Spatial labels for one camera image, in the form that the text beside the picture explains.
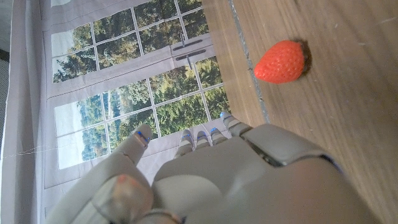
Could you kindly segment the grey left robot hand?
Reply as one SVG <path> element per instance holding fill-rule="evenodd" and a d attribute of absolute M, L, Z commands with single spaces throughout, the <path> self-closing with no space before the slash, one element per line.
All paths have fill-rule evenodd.
<path fill-rule="evenodd" d="M 137 165 L 152 131 L 136 128 L 50 211 L 47 223 L 378 223 L 318 145 L 288 130 L 251 127 L 227 112 L 218 129 L 184 131 L 148 182 Z"/>

